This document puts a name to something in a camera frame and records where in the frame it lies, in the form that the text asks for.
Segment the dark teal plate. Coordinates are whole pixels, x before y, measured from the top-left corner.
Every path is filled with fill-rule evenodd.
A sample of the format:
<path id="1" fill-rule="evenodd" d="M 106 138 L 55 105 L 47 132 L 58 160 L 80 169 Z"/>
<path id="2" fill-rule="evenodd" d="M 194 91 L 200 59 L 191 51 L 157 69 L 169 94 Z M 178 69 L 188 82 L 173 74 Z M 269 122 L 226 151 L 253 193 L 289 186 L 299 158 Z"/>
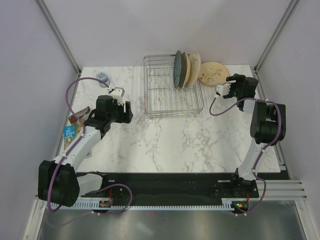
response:
<path id="1" fill-rule="evenodd" d="M 175 54 L 173 65 L 173 84 L 174 88 L 179 88 L 182 73 L 182 53 L 178 50 Z"/>

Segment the blue and cream plate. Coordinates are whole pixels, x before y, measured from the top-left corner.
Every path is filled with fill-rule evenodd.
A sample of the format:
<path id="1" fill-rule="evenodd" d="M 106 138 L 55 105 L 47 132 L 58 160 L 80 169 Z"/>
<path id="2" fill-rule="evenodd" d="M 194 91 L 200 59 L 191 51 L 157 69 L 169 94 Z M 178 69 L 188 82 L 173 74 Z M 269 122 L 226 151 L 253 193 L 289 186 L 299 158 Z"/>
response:
<path id="1" fill-rule="evenodd" d="M 190 72 L 188 81 L 185 84 L 185 88 L 191 88 L 194 86 L 196 81 L 198 80 L 199 72 L 201 69 L 201 56 L 195 51 L 188 56 L 190 62 Z"/>

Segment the cream plate with yellow bird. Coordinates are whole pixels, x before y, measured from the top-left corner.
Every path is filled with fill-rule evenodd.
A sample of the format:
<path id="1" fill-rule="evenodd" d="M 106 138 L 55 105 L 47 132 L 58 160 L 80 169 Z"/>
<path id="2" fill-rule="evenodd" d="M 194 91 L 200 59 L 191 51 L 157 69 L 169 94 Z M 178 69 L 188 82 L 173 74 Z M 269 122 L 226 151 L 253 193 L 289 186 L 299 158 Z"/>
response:
<path id="1" fill-rule="evenodd" d="M 190 63 L 189 56 L 186 52 L 183 52 L 181 60 L 182 60 L 182 63 L 181 63 L 179 87 L 183 88 L 189 80 L 191 63 Z"/>

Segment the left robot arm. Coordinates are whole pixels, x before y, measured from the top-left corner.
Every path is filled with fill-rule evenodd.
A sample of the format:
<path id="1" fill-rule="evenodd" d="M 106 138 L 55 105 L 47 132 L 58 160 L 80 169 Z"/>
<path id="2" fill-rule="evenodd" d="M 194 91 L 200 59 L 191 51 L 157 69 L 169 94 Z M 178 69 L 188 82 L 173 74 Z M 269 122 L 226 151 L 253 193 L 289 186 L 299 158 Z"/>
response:
<path id="1" fill-rule="evenodd" d="M 77 170 L 90 150 L 110 130 L 112 123 L 129 124 L 133 118 L 130 101 L 119 105 L 110 95 L 100 95 L 96 108 L 84 122 L 79 134 L 67 149 L 53 160 L 44 160 L 38 168 L 38 198 L 65 207 L 72 207 L 78 197 L 94 192 L 106 196 L 110 185 L 98 173 L 77 176 Z"/>

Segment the cream plate with blue bird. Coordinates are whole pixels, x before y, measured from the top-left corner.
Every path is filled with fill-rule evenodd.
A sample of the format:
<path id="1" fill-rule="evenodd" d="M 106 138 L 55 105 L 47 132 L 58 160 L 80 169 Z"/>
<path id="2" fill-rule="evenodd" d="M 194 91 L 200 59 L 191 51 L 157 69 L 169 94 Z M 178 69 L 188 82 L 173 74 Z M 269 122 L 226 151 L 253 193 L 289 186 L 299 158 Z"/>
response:
<path id="1" fill-rule="evenodd" d="M 199 80 L 211 87 L 217 84 L 226 83 L 227 77 L 230 76 L 228 69 L 219 62 L 205 62 L 201 64 L 198 75 Z"/>

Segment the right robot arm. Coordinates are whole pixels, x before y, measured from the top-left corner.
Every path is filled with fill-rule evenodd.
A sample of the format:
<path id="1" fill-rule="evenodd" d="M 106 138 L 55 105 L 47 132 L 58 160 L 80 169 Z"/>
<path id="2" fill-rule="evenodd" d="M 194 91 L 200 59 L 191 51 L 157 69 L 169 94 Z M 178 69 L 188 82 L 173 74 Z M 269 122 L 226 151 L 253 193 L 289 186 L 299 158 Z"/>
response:
<path id="1" fill-rule="evenodd" d="M 286 135 L 286 106 L 255 98 L 259 81 L 253 77 L 234 74 L 226 78 L 229 84 L 223 98 L 235 97 L 242 112 L 252 114 L 249 133 L 251 144 L 242 164 L 232 175 L 229 191 L 235 197 L 253 192 L 263 162 L 264 151 L 284 139 Z"/>

